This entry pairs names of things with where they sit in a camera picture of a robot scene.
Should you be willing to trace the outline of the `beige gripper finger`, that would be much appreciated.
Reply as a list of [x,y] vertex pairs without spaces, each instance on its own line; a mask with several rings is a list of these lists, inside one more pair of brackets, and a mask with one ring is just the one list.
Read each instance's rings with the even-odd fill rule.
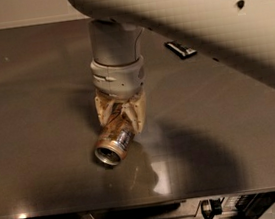
[[99,90],[96,90],[95,105],[100,125],[106,126],[121,113],[123,103]]
[[122,114],[126,115],[136,134],[141,133],[145,125],[146,102],[146,94],[143,90],[140,90],[129,98],[121,108]]

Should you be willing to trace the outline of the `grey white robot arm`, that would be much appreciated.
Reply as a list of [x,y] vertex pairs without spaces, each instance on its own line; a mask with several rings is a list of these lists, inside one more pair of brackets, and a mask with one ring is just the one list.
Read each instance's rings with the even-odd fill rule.
[[141,30],[186,43],[275,88],[275,0],[68,0],[91,19],[94,82],[112,98],[140,88]]

